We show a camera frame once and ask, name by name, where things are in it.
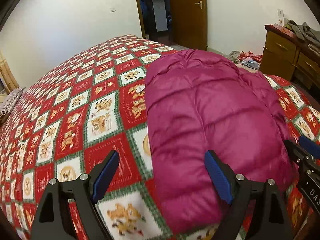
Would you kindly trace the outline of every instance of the patterned blanket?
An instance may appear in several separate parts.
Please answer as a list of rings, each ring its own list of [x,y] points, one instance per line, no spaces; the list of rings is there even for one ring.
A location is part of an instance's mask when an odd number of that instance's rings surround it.
[[[134,35],[113,38],[54,68],[22,95],[0,131],[0,206],[22,239],[30,238],[48,181],[89,173],[112,149],[119,152],[120,165],[96,207],[114,239],[212,236],[216,225],[173,236],[155,195],[144,78],[152,61],[175,52]],[[288,113],[292,134],[319,140],[319,113],[284,80],[268,80]],[[291,211],[296,227],[308,213],[298,197]],[[79,239],[87,239],[75,202],[69,206]]]

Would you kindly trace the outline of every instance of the clothing on floor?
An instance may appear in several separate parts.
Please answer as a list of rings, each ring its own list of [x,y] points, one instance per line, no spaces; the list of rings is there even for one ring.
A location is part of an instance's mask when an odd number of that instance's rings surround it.
[[[247,57],[250,57],[259,63],[261,63],[262,60],[262,55],[254,55],[251,51],[249,51],[248,53],[242,51],[239,55],[239,60],[242,61]]]
[[[245,60],[241,61],[242,65],[245,65],[247,67],[253,68],[253,69],[259,69],[260,65],[258,62],[256,62],[255,60],[253,60],[250,57],[247,57]]]
[[[293,20],[289,20],[287,25],[297,35],[299,39],[309,41],[316,47],[320,48],[319,31],[311,29],[306,22],[304,22],[302,25],[297,25]]]
[[[237,66],[238,68],[243,68],[243,69],[245,69],[246,71],[249,71],[250,73],[257,73],[257,72],[259,72],[259,70],[257,70],[257,69],[253,69],[253,68],[247,67],[247,66],[242,65],[242,64],[240,64],[240,63],[236,64],[236,66]]]
[[[240,62],[239,55],[240,55],[240,52],[237,50],[234,50],[230,52],[230,54],[228,55],[228,59],[230,59],[233,63],[238,63]]]

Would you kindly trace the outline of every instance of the magenta down jacket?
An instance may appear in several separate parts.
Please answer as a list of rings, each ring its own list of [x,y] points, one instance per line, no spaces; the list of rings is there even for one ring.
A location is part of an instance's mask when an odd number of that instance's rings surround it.
[[[284,113],[262,73],[183,50],[151,64],[145,91],[156,194],[173,233],[219,223],[228,208],[204,166],[209,149],[236,174],[291,184]]]

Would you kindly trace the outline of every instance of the white wall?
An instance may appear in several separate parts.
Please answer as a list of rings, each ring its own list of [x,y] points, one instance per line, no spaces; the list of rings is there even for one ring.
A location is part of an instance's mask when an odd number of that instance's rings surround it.
[[[167,31],[167,15],[165,12],[164,0],[152,0],[155,13],[157,32]]]
[[[29,87],[76,53],[129,33],[141,36],[136,0],[21,0],[0,31],[0,50]]]
[[[277,22],[277,9],[297,24],[315,30],[320,25],[303,0],[207,0],[209,48],[229,54],[232,50],[262,54],[265,24]]]

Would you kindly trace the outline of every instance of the door handle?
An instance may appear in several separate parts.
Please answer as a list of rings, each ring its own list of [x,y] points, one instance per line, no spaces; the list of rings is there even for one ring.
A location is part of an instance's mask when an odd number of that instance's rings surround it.
[[[195,4],[200,4],[200,9],[202,9],[202,1],[196,2]]]

